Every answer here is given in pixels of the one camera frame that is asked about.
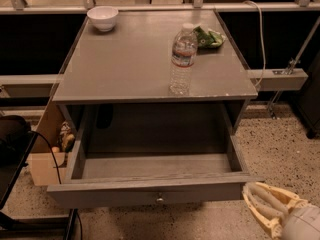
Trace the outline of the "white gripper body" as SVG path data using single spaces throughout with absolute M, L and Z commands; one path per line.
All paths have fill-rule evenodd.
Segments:
M 285 220 L 281 240 L 320 240 L 320 208 L 294 209 Z

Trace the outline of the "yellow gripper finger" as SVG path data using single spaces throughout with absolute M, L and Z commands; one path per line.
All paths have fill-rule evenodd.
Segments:
M 245 185 L 242 195 L 251 214 L 272 240 L 280 240 L 284 204 L 263 185 Z
M 293 192 L 261 182 L 246 184 L 246 202 L 260 214 L 289 214 L 308 205 L 307 200 Z

